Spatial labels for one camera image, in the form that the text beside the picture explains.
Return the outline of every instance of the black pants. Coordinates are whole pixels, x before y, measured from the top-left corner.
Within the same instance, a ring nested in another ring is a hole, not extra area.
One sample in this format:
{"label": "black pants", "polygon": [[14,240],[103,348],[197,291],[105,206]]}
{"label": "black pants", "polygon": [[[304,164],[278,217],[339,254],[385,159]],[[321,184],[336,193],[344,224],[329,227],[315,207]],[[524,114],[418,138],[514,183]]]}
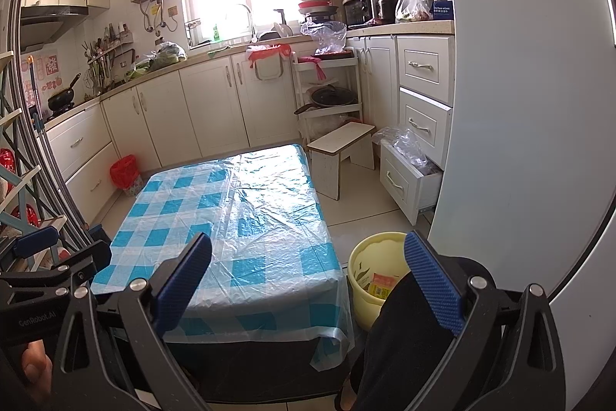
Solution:
{"label": "black pants", "polygon": [[[444,268],[457,263],[467,276],[480,275],[494,284],[489,272],[473,260],[458,257],[439,260]],[[407,274],[383,304],[368,334],[364,352],[353,365],[350,384],[357,401],[352,411],[404,411],[452,340],[454,336],[439,325],[413,274]],[[496,357],[499,342],[500,328],[495,328],[463,400],[476,398]]]}

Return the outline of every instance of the wooden stool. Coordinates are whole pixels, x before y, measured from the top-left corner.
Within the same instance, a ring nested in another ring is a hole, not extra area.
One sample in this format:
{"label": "wooden stool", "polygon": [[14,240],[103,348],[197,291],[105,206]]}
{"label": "wooden stool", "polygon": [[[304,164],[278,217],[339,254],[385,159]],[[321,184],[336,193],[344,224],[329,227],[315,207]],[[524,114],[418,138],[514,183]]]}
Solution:
{"label": "wooden stool", "polygon": [[374,128],[350,122],[308,144],[308,150],[312,151],[312,183],[317,192],[340,199],[340,162],[349,156],[353,164],[375,168],[370,138]]}

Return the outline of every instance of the tissue box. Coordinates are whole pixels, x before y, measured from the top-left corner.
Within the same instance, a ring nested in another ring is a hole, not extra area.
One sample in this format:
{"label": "tissue box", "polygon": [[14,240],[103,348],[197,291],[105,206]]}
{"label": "tissue box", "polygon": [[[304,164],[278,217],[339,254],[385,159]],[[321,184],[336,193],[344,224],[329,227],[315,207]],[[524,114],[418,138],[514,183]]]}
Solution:
{"label": "tissue box", "polygon": [[434,1],[432,11],[435,20],[453,20],[454,1]]}

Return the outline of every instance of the frying pan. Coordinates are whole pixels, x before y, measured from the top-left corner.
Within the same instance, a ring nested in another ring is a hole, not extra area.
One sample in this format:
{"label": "frying pan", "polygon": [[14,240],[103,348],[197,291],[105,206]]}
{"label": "frying pan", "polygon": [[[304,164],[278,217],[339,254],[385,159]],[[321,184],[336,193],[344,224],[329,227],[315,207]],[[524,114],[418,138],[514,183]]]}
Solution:
{"label": "frying pan", "polygon": [[58,91],[57,93],[47,98],[47,106],[50,110],[56,112],[57,110],[60,110],[62,107],[67,106],[73,101],[73,98],[75,97],[75,91],[73,90],[73,86],[80,77],[81,74],[77,74],[68,88],[63,89],[62,91]]}
{"label": "frying pan", "polygon": [[340,105],[350,105],[355,101],[355,95],[346,88],[339,88],[328,84],[327,86],[320,87],[314,90],[310,94],[312,103],[306,103],[295,110],[295,115],[299,115],[302,112],[306,112],[311,108],[327,108],[337,107]]}

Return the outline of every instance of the human hand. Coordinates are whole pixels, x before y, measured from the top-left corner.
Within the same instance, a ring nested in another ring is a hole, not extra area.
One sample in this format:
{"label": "human hand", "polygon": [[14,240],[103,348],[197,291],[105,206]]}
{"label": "human hand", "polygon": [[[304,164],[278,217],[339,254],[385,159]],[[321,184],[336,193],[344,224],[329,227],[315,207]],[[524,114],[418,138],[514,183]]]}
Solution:
{"label": "human hand", "polygon": [[42,340],[33,341],[22,354],[23,373],[28,378],[30,396],[39,405],[44,404],[51,395],[51,360],[45,354]]}

